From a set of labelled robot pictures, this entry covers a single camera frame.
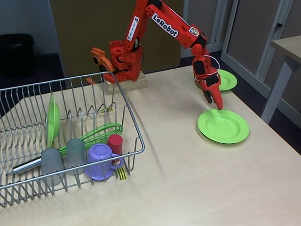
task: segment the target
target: black trash bin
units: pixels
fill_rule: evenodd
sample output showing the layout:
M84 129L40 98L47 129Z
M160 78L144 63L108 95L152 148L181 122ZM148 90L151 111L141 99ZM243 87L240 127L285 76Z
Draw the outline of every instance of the black trash bin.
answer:
M34 73L33 37L28 34L0 35L0 71L24 78Z

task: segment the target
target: wooden block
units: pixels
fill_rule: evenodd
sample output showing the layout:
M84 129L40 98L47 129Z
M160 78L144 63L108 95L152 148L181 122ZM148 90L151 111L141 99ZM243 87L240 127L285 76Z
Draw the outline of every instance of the wooden block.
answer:
M145 74L143 74L143 72L140 72L137 81L128 80L128 81L122 81L119 84L120 84L120 86L122 87L122 89L124 91L135 90L135 89L143 89L143 88L147 87L146 77L145 77ZM105 86L106 86L106 89L109 92L109 94L112 94L114 84L110 83L109 81L105 81ZM115 85L114 92L115 93L120 92L117 85Z

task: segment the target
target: dish rack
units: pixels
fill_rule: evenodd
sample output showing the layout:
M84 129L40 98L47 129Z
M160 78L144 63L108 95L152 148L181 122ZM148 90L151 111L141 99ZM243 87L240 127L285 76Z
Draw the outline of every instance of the dish rack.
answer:
M47 105L51 94L55 96L61 112L59 135L52 147L65 146L69 139L78 138L102 124L118 122L124 129L123 168L131 175L135 155L142 153L145 145L129 101L116 77L110 73L116 84L113 88L115 92L109 95L102 82L103 74L87 74L0 90L1 207L33 200L35 197L54 195L59 190L67 192L70 187L81 188L85 183L105 183L93 181L85 173L78 175L77 169L117 159L101 160L48 175L41 175L39 167L20 175L6 176L13 167L39 157L48 148ZM61 179L57 186L45 183L45 178L53 175L58 175ZM118 172L115 171L111 178L118 180Z

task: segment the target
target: gray cup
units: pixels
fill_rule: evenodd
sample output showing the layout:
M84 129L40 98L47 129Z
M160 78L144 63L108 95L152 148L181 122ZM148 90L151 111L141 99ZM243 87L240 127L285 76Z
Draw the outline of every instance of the gray cup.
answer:
M49 173L54 173L56 171L64 170L64 164L62 161L61 154L56 148L47 148L42 152L41 155L41 171L42 175ZM42 180L45 181L49 186L56 186L61 183L61 179L58 175L47 177Z
M66 144L65 166L67 169L82 166L87 163L84 142L80 139L71 139ZM85 168L77 169L78 174L85 172Z

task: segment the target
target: white cable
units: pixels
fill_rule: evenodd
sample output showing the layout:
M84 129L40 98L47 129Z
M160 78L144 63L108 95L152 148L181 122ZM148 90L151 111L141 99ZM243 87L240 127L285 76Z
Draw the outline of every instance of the white cable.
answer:
M218 73L218 71L219 71L219 69L221 68L221 66L220 66L220 63L217 61L217 59L215 59L213 56L210 56L210 55L203 55L204 57L210 57L210 58L212 58L212 59L214 59L216 62L217 62L217 64L218 64L218 69L216 70L216 72L214 72L214 73L211 73L211 74L208 74L208 75L213 75L213 74L215 74L215 73ZM201 81L201 79L197 79L197 76L196 77L194 77L194 79L196 80L196 81Z
M218 73L218 71L219 71L219 69L221 68L221 66L220 66L220 63L217 61L217 59L215 59L213 56L210 56L210 55L203 55L203 56L204 56L204 57L210 57L210 58L214 59L214 60L217 62L217 64L218 64L218 69L217 69L217 71L214 72L214 73L208 74L208 75L213 75L213 74L215 74L215 73Z

